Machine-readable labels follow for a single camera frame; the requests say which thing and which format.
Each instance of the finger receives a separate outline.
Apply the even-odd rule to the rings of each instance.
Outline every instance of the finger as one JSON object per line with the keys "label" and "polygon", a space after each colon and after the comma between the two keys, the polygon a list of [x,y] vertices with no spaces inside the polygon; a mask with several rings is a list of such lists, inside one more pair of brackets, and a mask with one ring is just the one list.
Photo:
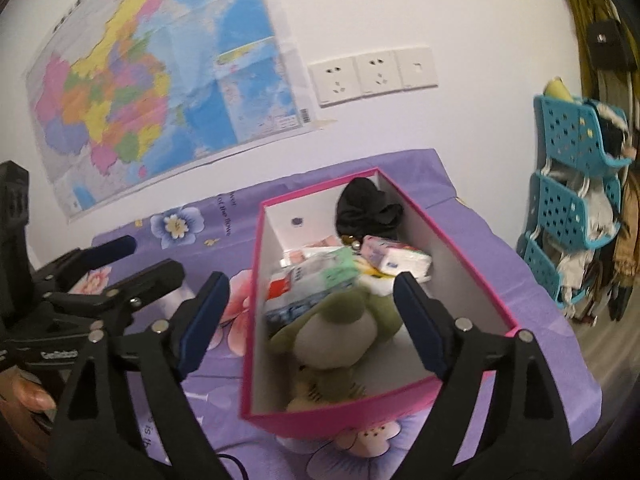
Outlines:
{"label": "finger", "polygon": [[56,407],[56,403],[42,386],[20,376],[14,377],[14,395],[31,412],[44,412]]}

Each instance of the table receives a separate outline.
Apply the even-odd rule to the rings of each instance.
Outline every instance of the table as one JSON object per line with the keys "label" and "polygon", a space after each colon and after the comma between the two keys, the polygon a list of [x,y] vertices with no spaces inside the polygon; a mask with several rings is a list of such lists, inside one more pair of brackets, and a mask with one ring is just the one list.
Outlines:
{"label": "table", "polygon": [[[277,438],[238,418],[242,336],[248,317],[248,279],[260,202],[318,182],[379,167],[444,229],[485,275],[520,325],[532,330],[554,375],[573,441],[591,430],[600,417],[602,393],[587,370],[574,333],[529,267],[471,209],[456,199],[456,190],[434,150],[411,150],[372,156],[296,174],[220,194],[139,219],[94,239],[94,244],[123,235],[138,242],[136,253],[103,269],[97,286],[115,283],[166,258],[183,264],[186,283],[197,290],[214,270],[232,277],[232,305],[199,370],[183,383],[193,411],[210,444],[245,466],[252,480],[388,480],[422,427],[428,410],[374,428],[345,432],[334,440],[312,442]],[[176,222],[183,236],[162,236],[164,219]],[[157,305],[136,314],[131,330],[142,330],[163,317]],[[132,396],[147,451],[166,460],[146,405],[142,382],[131,379]],[[486,418],[493,380],[484,382],[458,460],[475,452]],[[231,475],[238,468],[224,461]]]}

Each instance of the cardboard box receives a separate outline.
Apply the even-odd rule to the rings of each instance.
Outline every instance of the cardboard box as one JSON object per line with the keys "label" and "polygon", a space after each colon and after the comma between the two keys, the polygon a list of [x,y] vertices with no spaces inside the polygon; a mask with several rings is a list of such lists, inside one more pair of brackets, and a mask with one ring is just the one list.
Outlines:
{"label": "cardboard box", "polygon": [[389,202],[404,206],[400,239],[433,257],[431,280],[424,285],[430,296],[454,318],[468,317],[486,332],[513,335],[518,330],[507,306],[453,241],[378,168],[267,200],[258,219],[241,416],[279,436],[333,437],[346,429],[374,427],[430,406],[440,388],[440,381],[423,368],[403,326],[358,367],[356,380],[366,387],[367,397],[307,412],[284,411],[291,400],[289,358],[268,351],[262,315],[270,277],[280,269],[283,251],[335,235],[338,198],[357,176],[370,178]]}

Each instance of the silver screw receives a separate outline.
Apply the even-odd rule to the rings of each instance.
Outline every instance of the silver screw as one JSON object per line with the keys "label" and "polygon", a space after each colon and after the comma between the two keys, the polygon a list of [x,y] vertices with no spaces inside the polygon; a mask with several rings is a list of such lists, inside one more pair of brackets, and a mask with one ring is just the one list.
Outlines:
{"label": "silver screw", "polygon": [[89,334],[89,341],[92,343],[97,343],[104,337],[104,332],[102,330],[93,330]]}
{"label": "silver screw", "polygon": [[524,341],[525,343],[531,343],[533,341],[533,334],[529,332],[529,330],[520,330],[518,337],[520,341]]}
{"label": "silver screw", "polygon": [[462,332],[469,332],[474,327],[474,324],[471,323],[470,319],[466,317],[459,317],[456,320],[456,328],[462,330]]}
{"label": "silver screw", "polygon": [[151,330],[153,330],[157,334],[165,332],[168,328],[169,322],[165,319],[158,319],[158,321],[154,321],[153,325],[151,325]]}

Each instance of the flower center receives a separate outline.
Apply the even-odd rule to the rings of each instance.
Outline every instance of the flower center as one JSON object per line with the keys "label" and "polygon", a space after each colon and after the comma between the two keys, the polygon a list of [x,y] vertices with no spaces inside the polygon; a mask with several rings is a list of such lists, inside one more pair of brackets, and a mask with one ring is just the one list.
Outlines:
{"label": "flower center", "polygon": [[171,215],[165,218],[164,228],[174,240],[184,238],[184,234],[189,232],[187,222],[178,215]]}

